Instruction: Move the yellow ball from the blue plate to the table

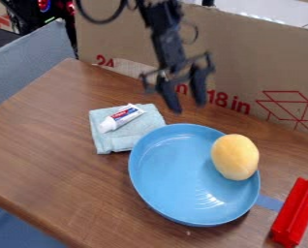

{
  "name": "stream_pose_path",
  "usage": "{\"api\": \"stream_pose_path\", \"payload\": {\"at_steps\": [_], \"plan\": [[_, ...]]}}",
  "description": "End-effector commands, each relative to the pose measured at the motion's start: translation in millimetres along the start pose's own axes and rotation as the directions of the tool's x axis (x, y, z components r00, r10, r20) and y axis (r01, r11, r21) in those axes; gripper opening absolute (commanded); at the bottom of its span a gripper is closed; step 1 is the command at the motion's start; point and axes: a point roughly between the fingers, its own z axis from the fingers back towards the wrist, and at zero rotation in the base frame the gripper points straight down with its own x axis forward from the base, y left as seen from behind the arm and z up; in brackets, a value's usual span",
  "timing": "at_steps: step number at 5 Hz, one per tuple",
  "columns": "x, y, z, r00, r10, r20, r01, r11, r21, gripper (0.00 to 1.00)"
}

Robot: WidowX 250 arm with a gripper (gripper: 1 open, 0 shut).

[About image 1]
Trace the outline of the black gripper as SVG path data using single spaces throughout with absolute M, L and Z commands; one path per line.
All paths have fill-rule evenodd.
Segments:
M 187 58 L 178 31 L 174 28 L 166 29 L 161 34 L 153 33 L 151 40 L 158 68 L 139 74 L 145 91 L 155 91 L 167 108 L 174 113 L 181 113 L 174 86 L 186 80 L 195 104 L 199 107 L 203 106 L 206 103 L 205 79 L 214 72 L 209 53 Z

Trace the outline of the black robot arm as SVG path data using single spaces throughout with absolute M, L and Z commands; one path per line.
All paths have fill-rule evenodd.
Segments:
M 137 0 L 137 5 L 145 26 L 151 30 L 153 51 L 157 59 L 157 69 L 139 74 L 146 92 L 157 92 L 167 108 L 181 113 L 175 86 L 189 83 L 195 104 L 201 107 L 206 102 L 206 77 L 214 72 L 210 54 L 203 52 L 186 57 L 182 39 L 178 34 L 182 20 L 181 4 L 177 0 L 165 0 L 145 4 Z

